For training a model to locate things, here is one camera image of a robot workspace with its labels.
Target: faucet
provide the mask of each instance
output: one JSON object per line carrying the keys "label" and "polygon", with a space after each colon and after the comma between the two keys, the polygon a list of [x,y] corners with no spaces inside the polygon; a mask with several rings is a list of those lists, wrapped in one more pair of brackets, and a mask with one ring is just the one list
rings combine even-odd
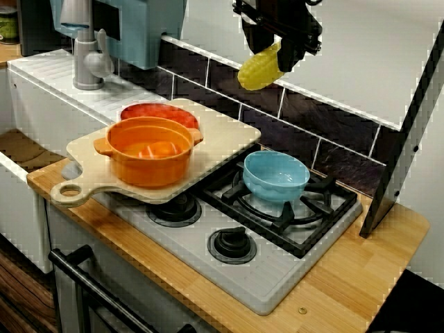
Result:
{"label": "faucet", "polygon": [[94,37],[92,0],[64,0],[60,23],[77,30],[74,42],[74,87],[96,90],[104,86],[103,78],[114,71],[106,47],[106,32],[101,29]]}

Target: orange pot handle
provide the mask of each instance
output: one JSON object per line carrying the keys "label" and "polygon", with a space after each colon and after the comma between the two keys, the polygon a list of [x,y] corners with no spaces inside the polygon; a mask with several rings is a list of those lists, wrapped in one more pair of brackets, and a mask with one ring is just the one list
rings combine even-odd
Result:
{"label": "orange pot handle", "polygon": [[106,142],[106,138],[102,137],[100,139],[94,140],[94,149],[100,155],[112,156],[114,151],[111,146]]}
{"label": "orange pot handle", "polygon": [[191,133],[191,136],[194,139],[194,146],[203,141],[203,135],[200,130],[197,128],[187,128],[187,130]]}

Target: black stove grate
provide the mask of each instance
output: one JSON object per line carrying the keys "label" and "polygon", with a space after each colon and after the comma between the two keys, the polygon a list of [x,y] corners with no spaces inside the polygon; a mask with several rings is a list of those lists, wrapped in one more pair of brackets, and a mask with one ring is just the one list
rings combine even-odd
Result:
{"label": "black stove grate", "polygon": [[[242,182],[240,172],[242,171],[245,157],[255,151],[260,150],[259,145],[254,145],[241,155],[211,173],[203,180],[191,188],[194,195],[209,203],[214,208],[220,210],[240,224],[256,232],[263,238],[273,242],[287,252],[298,258],[304,255],[323,237],[325,233],[356,203],[356,193],[336,185],[334,178],[322,178],[314,173],[310,173],[309,184],[305,191],[312,191],[324,195],[323,203],[307,197],[301,197],[301,201],[310,208],[314,215],[308,218],[295,219],[293,208],[290,203],[285,203],[281,216],[274,217],[257,211],[251,207],[243,197],[251,192]],[[215,191],[227,185],[232,188],[219,198]],[[331,205],[331,195],[335,194],[345,199],[340,207],[333,210]],[[271,221],[271,226],[264,225],[261,219]],[[320,225],[301,244],[286,237],[283,232],[290,225],[302,225],[322,219]]]}

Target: white wall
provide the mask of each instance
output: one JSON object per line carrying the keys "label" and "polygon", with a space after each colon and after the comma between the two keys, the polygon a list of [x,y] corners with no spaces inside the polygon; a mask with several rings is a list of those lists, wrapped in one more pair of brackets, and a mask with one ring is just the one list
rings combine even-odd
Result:
{"label": "white wall", "polygon": [[[187,9],[184,41],[239,63],[251,56],[232,0],[188,0]],[[324,0],[313,9],[324,28],[323,50],[285,80],[399,126],[444,18],[444,1]],[[410,269],[441,287],[443,132],[444,93],[399,199],[431,225]]]}
{"label": "white wall", "polygon": [[411,260],[410,270],[444,288],[443,131],[444,92],[441,92],[399,202],[430,222],[430,230]]}
{"label": "white wall", "polygon": [[[232,0],[188,0],[182,39],[243,63],[252,53]],[[284,80],[399,128],[444,17],[444,1],[324,0],[322,50]]]}

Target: wooden cutting board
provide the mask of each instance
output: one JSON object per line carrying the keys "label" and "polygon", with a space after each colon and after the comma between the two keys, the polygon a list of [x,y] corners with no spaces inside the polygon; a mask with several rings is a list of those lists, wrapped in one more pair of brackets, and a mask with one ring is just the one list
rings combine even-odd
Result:
{"label": "wooden cutting board", "polygon": [[[68,208],[77,207],[95,193],[114,191],[145,203],[166,203],[256,144],[261,137],[256,128],[193,101],[174,99],[165,104],[192,113],[197,118],[204,137],[203,141],[194,147],[188,172],[182,180],[161,189],[145,189],[121,181],[111,171],[112,160],[94,150],[94,140],[105,137],[108,130],[103,128],[68,144],[70,160],[77,161],[83,172],[76,179],[56,185],[51,190],[51,202]],[[72,189],[80,193],[75,196],[65,196],[61,193]]]}

